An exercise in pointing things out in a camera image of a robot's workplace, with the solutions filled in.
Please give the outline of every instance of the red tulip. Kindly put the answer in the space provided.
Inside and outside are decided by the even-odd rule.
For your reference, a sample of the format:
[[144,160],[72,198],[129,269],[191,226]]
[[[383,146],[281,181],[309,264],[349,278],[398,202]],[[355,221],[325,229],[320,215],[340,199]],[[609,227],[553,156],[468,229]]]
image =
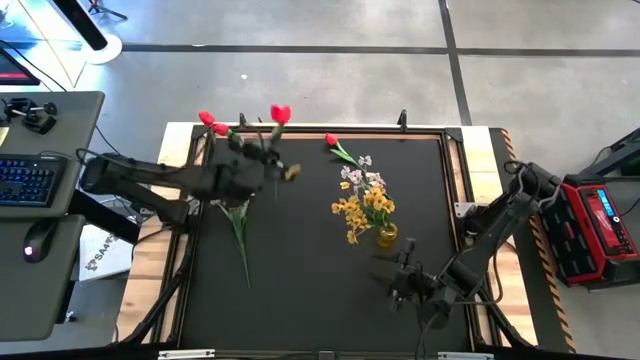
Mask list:
[[335,146],[338,143],[338,137],[336,137],[333,134],[327,133],[324,136],[325,141],[327,142],[327,144],[331,145],[331,146]]
[[225,124],[213,124],[213,131],[220,136],[227,136],[229,134],[229,127]]
[[213,123],[216,122],[216,119],[213,117],[213,115],[211,115],[207,111],[200,111],[198,113],[198,116],[200,117],[200,121],[202,121],[202,123],[205,124],[206,126],[211,127],[211,125],[213,125]]
[[285,125],[291,119],[291,108],[287,105],[271,105],[271,118],[280,125]]

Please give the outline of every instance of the red power station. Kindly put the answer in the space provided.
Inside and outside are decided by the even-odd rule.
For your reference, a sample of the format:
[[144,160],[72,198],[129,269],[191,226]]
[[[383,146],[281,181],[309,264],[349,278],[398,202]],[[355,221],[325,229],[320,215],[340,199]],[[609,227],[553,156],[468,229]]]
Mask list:
[[640,256],[604,179],[567,176],[554,205],[540,214],[556,276],[601,288],[640,282]]

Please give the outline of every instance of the metal bracket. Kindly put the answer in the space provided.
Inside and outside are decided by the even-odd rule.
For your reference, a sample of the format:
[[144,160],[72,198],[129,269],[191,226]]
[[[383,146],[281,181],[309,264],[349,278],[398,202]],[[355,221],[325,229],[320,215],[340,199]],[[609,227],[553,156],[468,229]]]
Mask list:
[[400,117],[398,118],[398,122],[396,125],[400,125],[400,132],[403,134],[407,133],[407,110],[402,109],[400,112]]
[[247,128],[247,118],[244,116],[243,113],[240,113],[240,115],[239,115],[238,125],[239,125],[240,129],[246,129]]
[[439,360],[493,360],[493,354],[439,352]]
[[318,360],[336,360],[336,353],[330,350],[318,351]]
[[203,137],[210,130],[210,128],[207,126],[204,126],[204,130],[199,130],[199,129],[202,129],[202,128],[199,126],[193,127],[193,130],[191,131],[191,139],[199,139]]
[[461,219],[467,215],[470,210],[475,209],[476,203],[467,203],[467,202],[457,202],[454,203],[454,208],[456,212],[456,217]]
[[169,350],[169,351],[160,351],[158,353],[158,360],[212,359],[215,356],[216,356],[216,349]]
[[449,135],[456,142],[463,142],[462,129],[461,128],[445,128],[444,133]]

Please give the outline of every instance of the computer mouse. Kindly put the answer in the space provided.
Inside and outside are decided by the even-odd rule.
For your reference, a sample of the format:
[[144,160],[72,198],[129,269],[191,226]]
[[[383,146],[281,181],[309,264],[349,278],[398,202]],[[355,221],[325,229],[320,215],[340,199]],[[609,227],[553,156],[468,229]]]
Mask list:
[[43,218],[31,225],[22,246],[24,261],[39,263],[47,257],[57,227],[58,219],[56,218]]

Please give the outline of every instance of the keyboard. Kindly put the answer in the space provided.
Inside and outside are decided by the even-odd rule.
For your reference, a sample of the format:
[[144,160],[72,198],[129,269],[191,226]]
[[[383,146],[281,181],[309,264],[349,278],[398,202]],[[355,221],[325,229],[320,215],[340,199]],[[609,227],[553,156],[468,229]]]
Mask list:
[[0,206],[50,207],[67,159],[0,154]]

